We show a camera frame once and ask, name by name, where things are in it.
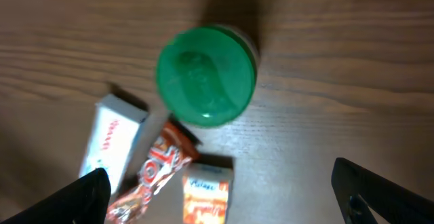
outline green lid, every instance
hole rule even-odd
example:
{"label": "green lid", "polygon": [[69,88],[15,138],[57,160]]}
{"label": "green lid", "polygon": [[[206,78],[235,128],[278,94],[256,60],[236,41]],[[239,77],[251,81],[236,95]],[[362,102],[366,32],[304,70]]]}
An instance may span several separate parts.
{"label": "green lid", "polygon": [[160,54],[159,93],[174,115],[203,127],[223,125],[249,104],[256,83],[255,55],[222,26],[190,29]]}

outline cylindrical container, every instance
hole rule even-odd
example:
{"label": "cylindrical container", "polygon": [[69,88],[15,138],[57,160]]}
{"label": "cylindrical container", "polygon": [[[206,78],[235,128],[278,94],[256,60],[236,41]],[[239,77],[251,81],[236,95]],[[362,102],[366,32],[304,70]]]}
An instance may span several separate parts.
{"label": "cylindrical container", "polygon": [[258,52],[229,26],[203,26],[178,34],[157,66],[158,91],[180,120],[221,126],[240,115],[252,98]]}

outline brown wood grain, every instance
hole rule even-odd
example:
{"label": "brown wood grain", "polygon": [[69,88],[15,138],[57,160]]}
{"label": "brown wood grain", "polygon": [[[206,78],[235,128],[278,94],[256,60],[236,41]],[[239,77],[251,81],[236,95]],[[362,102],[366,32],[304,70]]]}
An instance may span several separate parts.
{"label": "brown wood grain", "polygon": [[[0,193],[21,208],[77,177],[93,104],[112,85],[151,111],[134,174],[167,117],[160,50],[212,22],[261,54],[247,111],[189,126],[202,152],[235,158],[228,223],[342,222],[336,157],[434,200],[434,0],[0,0],[0,13]],[[179,181],[143,221],[180,223]]]}

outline orange package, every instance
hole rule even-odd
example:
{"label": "orange package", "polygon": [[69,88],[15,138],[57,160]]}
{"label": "orange package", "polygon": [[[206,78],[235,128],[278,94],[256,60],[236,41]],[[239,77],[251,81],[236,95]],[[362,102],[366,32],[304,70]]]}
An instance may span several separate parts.
{"label": "orange package", "polygon": [[198,157],[191,140],[168,122],[138,173],[139,185],[108,207],[106,219],[116,224],[132,223],[146,212],[152,197],[175,172]]}
{"label": "orange package", "polygon": [[191,164],[182,178],[185,224],[224,224],[229,207],[233,171]]}

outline small box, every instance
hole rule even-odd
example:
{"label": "small box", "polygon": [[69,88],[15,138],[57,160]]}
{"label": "small box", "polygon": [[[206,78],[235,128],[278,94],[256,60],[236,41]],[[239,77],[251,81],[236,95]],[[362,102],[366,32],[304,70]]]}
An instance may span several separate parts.
{"label": "small box", "polygon": [[184,223],[224,224],[231,196],[233,171],[191,164],[182,178]]}
{"label": "small box", "polygon": [[96,105],[92,133],[79,177],[96,168],[107,171],[111,194],[119,188],[147,112],[109,94]]}

